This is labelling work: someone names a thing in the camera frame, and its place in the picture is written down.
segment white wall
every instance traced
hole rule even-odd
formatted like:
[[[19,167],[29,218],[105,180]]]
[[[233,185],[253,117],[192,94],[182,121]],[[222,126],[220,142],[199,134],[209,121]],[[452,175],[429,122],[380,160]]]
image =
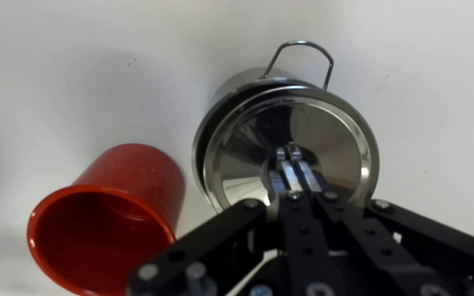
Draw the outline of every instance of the white wall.
[[[100,152],[143,142],[187,173],[179,234],[212,213],[191,142],[212,93],[294,38],[377,134],[377,198],[474,234],[474,2],[0,0],[0,295],[66,295],[31,262],[29,211]],[[281,66],[317,83],[324,63]]]

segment red plastic cup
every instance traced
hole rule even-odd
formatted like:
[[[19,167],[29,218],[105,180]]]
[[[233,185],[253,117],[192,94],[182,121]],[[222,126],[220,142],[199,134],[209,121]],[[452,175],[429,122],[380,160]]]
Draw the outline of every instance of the red plastic cup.
[[[125,295],[130,274],[174,242],[184,198],[179,168],[156,149],[120,145],[31,213],[39,269],[75,295]]]

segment wire handle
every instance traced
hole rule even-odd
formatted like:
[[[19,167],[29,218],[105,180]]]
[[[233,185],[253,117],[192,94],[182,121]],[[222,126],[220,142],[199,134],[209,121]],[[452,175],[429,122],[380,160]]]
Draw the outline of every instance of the wire handle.
[[[283,45],[275,52],[275,55],[273,55],[273,58],[271,58],[271,61],[270,61],[265,75],[261,76],[261,79],[265,79],[265,78],[270,75],[273,65],[276,63],[276,58],[281,55],[281,52],[283,52],[284,48],[289,48],[289,47],[309,47],[309,48],[314,48],[314,50],[317,50],[319,53],[324,55],[324,58],[329,61],[329,68],[327,68],[327,71],[326,71],[326,78],[324,78],[324,84],[322,84],[322,89],[326,91],[326,89],[329,88],[329,81],[331,81],[331,76],[332,76],[334,60],[332,60],[332,56],[331,56],[324,48],[321,48],[321,47],[316,45],[316,43],[306,42],[306,40],[296,40],[296,42],[283,43]]]

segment cup rim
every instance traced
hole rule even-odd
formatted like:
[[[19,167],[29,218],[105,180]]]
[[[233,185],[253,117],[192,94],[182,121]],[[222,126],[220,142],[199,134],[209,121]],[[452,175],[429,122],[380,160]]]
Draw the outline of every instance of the cup rim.
[[[72,282],[59,277],[56,272],[52,272],[47,264],[46,259],[39,255],[33,237],[38,232],[38,223],[41,221],[44,211],[56,204],[57,201],[61,201],[66,196],[72,196],[72,195],[85,195],[85,193],[94,193],[94,195],[108,195],[108,196],[117,196],[123,201],[128,201],[135,206],[138,206],[140,209],[143,209],[164,232],[164,239],[168,241],[168,244],[171,246],[176,239],[174,234],[171,231],[171,227],[164,223],[164,219],[150,208],[150,204],[146,204],[143,200],[140,200],[135,195],[115,190],[115,188],[108,188],[108,186],[98,186],[98,185],[77,185],[77,186],[67,186],[62,190],[57,190],[51,195],[47,195],[29,214],[28,218],[28,226],[26,226],[26,246],[29,254],[33,255],[36,265],[41,269],[41,272],[49,277],[54,283],[57,283],[59,287],[69,290],[71,293],[80,295],[80,293],[89,293],[89,290],[74,285]]]

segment stainless steel pot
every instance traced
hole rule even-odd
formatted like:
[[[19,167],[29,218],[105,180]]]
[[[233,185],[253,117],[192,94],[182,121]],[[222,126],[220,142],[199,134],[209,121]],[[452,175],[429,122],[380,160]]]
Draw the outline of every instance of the stainless steel pot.
[[[288,47],[309,47],[327,58],[322,89],[273,70]],[[377,144],[363,117],[326,91],[332,70],[326,50],[291,42],[266,68],[237,75],[219,89],[192,147],[196,180],[215,211],[245,198],[270,204],[265,163],[288,144],[301,147],[311,168],[352,203],[370,200],[378,176]]]

